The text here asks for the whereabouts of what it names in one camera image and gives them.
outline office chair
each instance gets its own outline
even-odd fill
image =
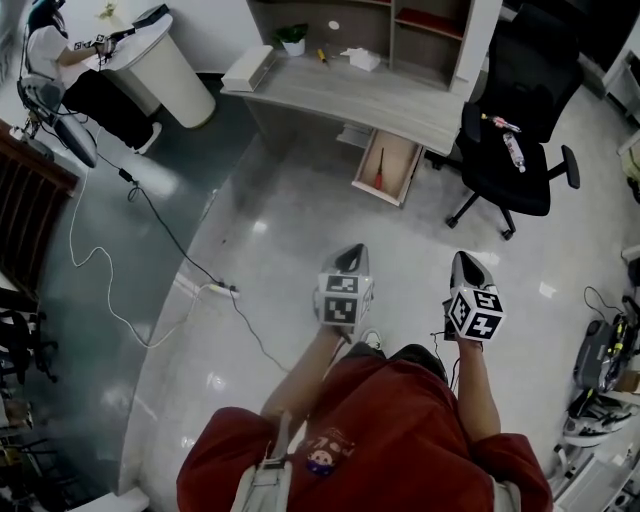
[[[460,217],[482,196],[497,205],[509,228],[516,227],[511,211],[545,216],[551,206],[549,181],[565,174],[569,186],[580,188],[578,165],[571,149],[562,146],[564,161],[547,168],[541,142],[549,142],[562,110],[582,83],[575,35],[550,14],[524,4],[512,22],[499,21],[489,50],[489,75],[482,97],[467,103],[456,144],[463,161],[427,152],[435,169],[443,164],[462,172],[462,181],[473,195],[453,217]],[[513,164],[503,141],[506,130],[481,119],[481,114],[500,116],[522,131],[515,138],[525,158],[526,171]]]

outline cartoon print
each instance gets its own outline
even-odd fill
[[[309,438],[300,445],[306,454],[307,469],[318,476],[329,476],[354,449],[355,444],[336,428],[328,428],[321,436]]]
[[[333,457],[324,450],[316,450],[307,457],[307,469],[320,476],[329,476],[334,465]]]

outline black cable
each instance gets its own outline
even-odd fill
[[[153,214],[155,215],[156,219],[158,219],[158,222],[162,225],[162,227],[165,229],[165,231],[167,232],[167,234],[169,235],[169,237],[171,238],[171,240],[173,241],[173,243],[175,244],[175,246],[178,248],[178,250],[180,251],[180,253],[189,261],[191,262],[191,264],[193,266],[195,266],[196,268],[200,269],[202,272],[204,272],[207,277],[209,277],[209,279],[211,279],[211,281],[218,285],[221,286],[223,288],[227,288],[225,283],[223,281],[220,281],[218,279],[216,279],[215,277],[213,277],[209,272],[207,272],[204,268],[202,268],[200,265],[198,265],[195,261],[193,261],[185,252],[185,250],[182,248],[182,246],[180,245],[180,243],[178,242],[178,240],[176,240],[176,237],[173,235],[173,233],[171,232],[171,229],[169,229],[169,226],[167,226],[167,224],[164,222],[164,220],[162,220],[162,217],[160,217],[160,214],[158,213],[158,211],[156,210],[155,206],[153,205],[153,203],[151,202],[151,199],[149,198],[149,196],[147,195],[147,193],[144,191],[144,189],[139,185],[139,183],[137,181],[134,181],[133,178],[131,177],[131,175],[124,170],[121,167],[118,167],[116,165],[114,165],[113,163],[111,163],[109,160],[107,160],[105,157],[103,157],[102,155],[99,155],[100,158],[102,158],[105,162],[107,162],[109,165],[111,165],[112,167],[114,167],[115,169],[118,169],[120,176],[128,181],[134,184],[133,188],[129,191],[129,194],[127,194],[127,200],[129,202],[133,202],[135,201],[136,197],[138,196],[138,193],[141,193],[144,198],[147,200],[147,203],[149,203],[149,207],[151,208],[151,211],[153,212]],[[249,328],[249,331],[251,332],[251,334],[253,334],[253,337],[258,341],[258,345],[260,346],[260,350],[262,351],[262,353],[265,355],[265,357],[271,359],[271,361],[273,361],[276,366],[278,368],[280,368],[284,373],[289,373],[289,370],[287,370],[284,366],[282,366],[277,359],[275,359],[271,354],[269,354],[265,349],[264,349],[264,344],[262,343],[262,340],[260,339],[260,337],[256,334],[256,332],[253,330],[253,327],[251,326],[251,323],[249,322],[249,319],[245,316],[245,314],[240,311],[240,309],[238,309],[238,304],[236,303],[236,299],[233,296],[233,292],[235,292],[235,287],[231,286],[228,288],[230,291],[230,296],[231,296],[231,301],[233,302],[233,308],[236,310],[236,312],[242,317],[242,319],[245,321],[245,323],[247,324],[247,327]]]
[[[260,339],[260,337],[256,334],[256,332],[253,330],[253,327],[251,327],[251,323],[249,323],[249,319],[244,316],[244,313],[242,311],[240,311],[238,309],[238,305],[236,304],[236,299],[233,296],[233,293],[231,293],[231,301],[233,302],[233,308],[236,310],[236,312],[244,319],[245,323],[247,324],[247,327],[249,328],[249,331],[251,331],[251,334],[253,334],[253,337],[258,341],[258,345],[260,345],[260,350],[262,350],[262,353],[268,357],[269,359],[271,359],[278,368],[280,368],[284,373],[289,373],[289,370],[287,370],[284,366],[282,366],[276,358],[274,358],[271,354],[269,354],[265,349],[264,349],[264,345],[262,344],[262,340]]]
[[[602,298],[602,295],[600,295],[600,292],[598,290],[596,290],[593,286],[586,286],[584,289],[584,293],[582,294],[582,297],[584,299],[584,303],[587,305],[588,308],[593,309],[596,313],[598,313],[601,317],[602,320],[604,320],[605,322],[607,321],[607,319],[605,318],[604,314],[602,313],[602,311],[600,311],[598,308],[592,306],[591,304],[589,304],[589,301],[587,300],[587,290],[592,290],[600,299],[600,302],[602,303],[602,305],[607,308],[607,309],[615,309],[617,310],[621,315],[624,315],[624,311],[622,311],[619,307],[617,306],[609,306],[604,299]]]
[[[140,185],[138,185],[138,182],[134,182],[134,183],[135,183],[134,187],[129,191],[129,194],[127,195],[127,200],[130,203],[132,203],[133,201],[135,201],[135,199],[136,199],[136,197],[138,195],[138,192],[140,192],[144,196],[144,198],[147,200],[147,203],[149,203],[149,207],[151,208],[151,211],[153,212],[153,214],[156,216],[156,219],[158,219],[158,222],[160,223],[160,225],[162,225],[164,230],[167,232],[167,234],[169,235],[169,237],[171,238],[171,240],[173,241],[175,246],[178,248],[178,250],[185,257],[185,259],[187,261],[189,261],[194,267],[196,267],[196,268],[200,269],[202,272],[204,272],[207,275],[207,277],[209,279],[211,279],[212,283],[217,284],[218,286],[222,286],[222,287],[226,288],[226,285],[224,284],[224,282],[222,282],[222,281],[216,279],[215,277],[213,277],[209,272],[207,272],[204,268],[202,268],[200,265],[198,265],[195,261],[193,261],[187,255],[187,252],[182,248],[182,246],[180,245],[180,242],[178,242],[176,237],[173,236],[173,233],[171,232],[171,229],[169,229],[169,226],[167,226],[165,221],[162,220],[162,217],[160,217],[160,214],[156,210],[155,206],[153,206],[153,203],[151,202],[151,199],[149,199],[149,196],[147,195],[147,193],[144,191],[144,189],[142,187],[140,187]]]
[[[453,363],[453,370],[451,370],[451,383],[449,384],[449,388],[451,389],[451,391],[453,391],[453,388],[458,383],[456,379],[456,368],[458,367],[459,364],[460,364],[460,358],[456,359],[456,362]]]
[[[440,361],[440,364],[442,366],[444,366],[444,364],[442,363],[442,359],[440,359],[440,354],[438,354],[438,338],[437,338],[437,336],[438,336],[438,334],[445,334],[445,332],[444,331],[439,331],[439,332],[432,332],[432,333],[429,333],[429,334],[431,334],[431,336],[433,336],[433,344],[436,346],[436,357],[438,358],[438,361]]]

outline black pants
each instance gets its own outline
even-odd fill
[[[133,149],[144,146],[153,134],[151,121],[138,106],[97,71],[89,70],[80,75],[67,89],[62,104],[89,116]]]
[[[381,357],[382,359],[387,359],[382,350],[375,350],[371,348],[366,343],[359,341],[356,343],[353,348],[349,351],[349,353],[344,356],[345,359],[348,357],[363,357],[363,356],[373,356],[373,357]],[[407,345],[403,347],[398,352],[396,352],[393,356],[388,358],[389,361],[409,361],[411,363],[416,363],[422,366],[425,370],[430,371],[437,377],[440,377],[442,381],[448,386],[447,382],[447,372],[442,366],[440,360],[435,357],[431,352],[429,352],[422,345]]]

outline white box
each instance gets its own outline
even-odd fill
[[[463,338],[489,342],[496,337],[505,317],[497,293],[459,286],[453,294],[449,318]]]
[[[273,46],[249,48],[222,77],[222,83],[228,91],[253,92],[275,61]]]
[[[371,306],[373,278],[322,273],[318,275],[318,292],[320,322],[355,329]]]

